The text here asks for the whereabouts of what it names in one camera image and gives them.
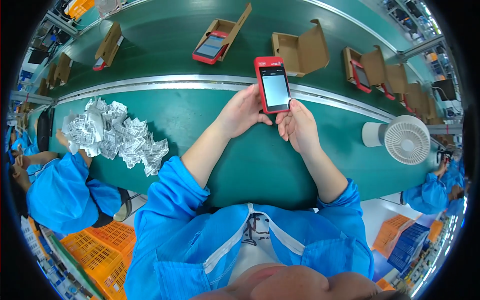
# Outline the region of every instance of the orange plastic crate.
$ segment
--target orange plastic crate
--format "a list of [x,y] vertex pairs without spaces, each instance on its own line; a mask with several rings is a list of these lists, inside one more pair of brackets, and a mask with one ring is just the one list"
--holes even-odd
[[394,287],[388,283],[385,279],[380,279],[377,281],[377,285],[382,289],[382,290],[395,290]]
[[402,232],[413,223],[415,223],[414,220],[403,215],[396,215],[395,217],[386,220],[382,224],[380,232],[373,243],[373,248],[384,257],[388,258],[390,254],[392,254],[393,248]]
[[132,241],[136,241],[133,227],[116,221],[100,228],[89,227],[85,231],[118,252],[123,252]]
[[95,0],[77,0],[69,5],[68,15],[76,20],[95,5]]
[[443,222],[441,221],[434,221],[430,226],[430,233],[428,234],[428,239],[435,243],[437,241],[440,232],[442,232],[442,227],[444,226]]
[[126,299],[123,284],[128,266],[121,252],[100,242],[86,230],[69,234],[61,243],[110,299]]

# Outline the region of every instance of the box lid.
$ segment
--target box lid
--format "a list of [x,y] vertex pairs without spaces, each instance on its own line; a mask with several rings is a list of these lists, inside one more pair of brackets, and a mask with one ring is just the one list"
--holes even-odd
[[387,65],[386,72],[388,82],[390,83],[394,93],[408,93],[407,73],[405,72],[405,66],[403,64]]
[[222,41],[222,45],[231,44],[233,42],[251,11],[252,5],[249,2],[247,3],[247,8],[245,8],[245,11],[241,14],[239,20],[235,23],[227,38]]
[[307,74],[327,66],[330,61],[322,26],[317,19],[310,20],[316,26],[298,38],[300,70]]
[[362,64],[367,74],[370,85],[383,84],[386,81],[385,61],[379,45],[374,45],[376,50],[362,54]]
[[113,22],[112,27],[110,27],[110,30],[105,35],[105,38],[102,40],[102,43],[96,51],[95,59],[97,60],[101,57],[105,61],[105,64],[110,66],[119,49],[120,44],[118,42],[120,37],[120,24],[118,22]]

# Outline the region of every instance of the cheek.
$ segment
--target cheek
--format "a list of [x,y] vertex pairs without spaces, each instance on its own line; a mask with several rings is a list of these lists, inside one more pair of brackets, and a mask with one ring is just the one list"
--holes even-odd
[[252,300],[318,300],[327,299],[328,280],[320,273],[303,266],[289,267],[257,285]]

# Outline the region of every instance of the white label sticker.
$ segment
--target white label sticker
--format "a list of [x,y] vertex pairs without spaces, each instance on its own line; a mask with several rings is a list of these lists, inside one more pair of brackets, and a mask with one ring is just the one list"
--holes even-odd
[[120,46],[122,42],[123,42],[123,36],[120,36],[119,40],[117,41],[117,46]]

